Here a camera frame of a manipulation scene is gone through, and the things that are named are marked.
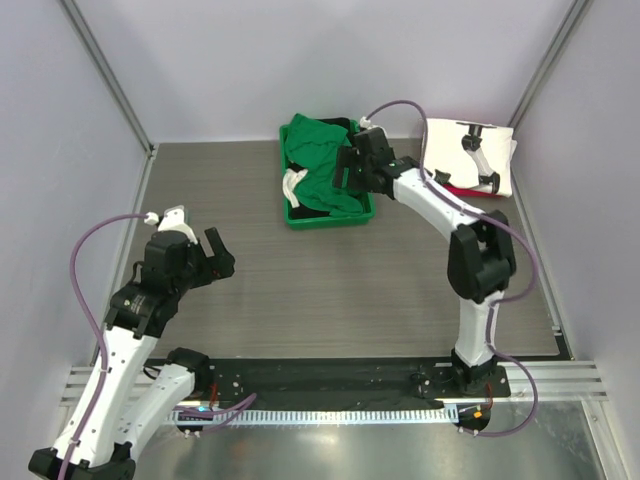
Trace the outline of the green plastic bin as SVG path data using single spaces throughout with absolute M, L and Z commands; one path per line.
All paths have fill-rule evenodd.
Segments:
M 370 193 L 334 187 L 336 157 L 340 147 L 354 145 L 360 131 L 355 120 L 339 117 L 317 120 L 296 114 L 279 129 L 282 178 L 288 168 L 307 169 L 295 188 L 300 207 L 284 200 L 284 219 L 293 230 L 335 228 L 367 224 L 375 216 Z

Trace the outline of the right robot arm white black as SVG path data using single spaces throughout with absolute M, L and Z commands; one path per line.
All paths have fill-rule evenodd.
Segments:
M 338 149 L 333 185 L 384 194 L 417 212 L 448 241 L 447 279 L 460 299 L 450 379 L 462 395 L 484 391 L 497 369 L 491 344 L 498 302 L 516 272 L 511 236 L 497 225 L 506 225 L 506 216 L 469 205 L 416 160 L 396 157 L 378 127 L 355 134 L 350 146 Z

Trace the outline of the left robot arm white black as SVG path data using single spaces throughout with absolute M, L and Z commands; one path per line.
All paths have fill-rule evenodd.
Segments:
M 163 419 L 183 399 L 200 399 L 214 382 L 207 355 L 176 348 L 133 406 L 139 373 L 185 294 L 234 273 L 235 258 L 216 228 L 212 253 L 182 227 L 158 230 L 117 291 L 99 341 L 100 354 L 73 416 L 53 446 L 35 451 L 28 469 L 41 479 L 130 479 Z

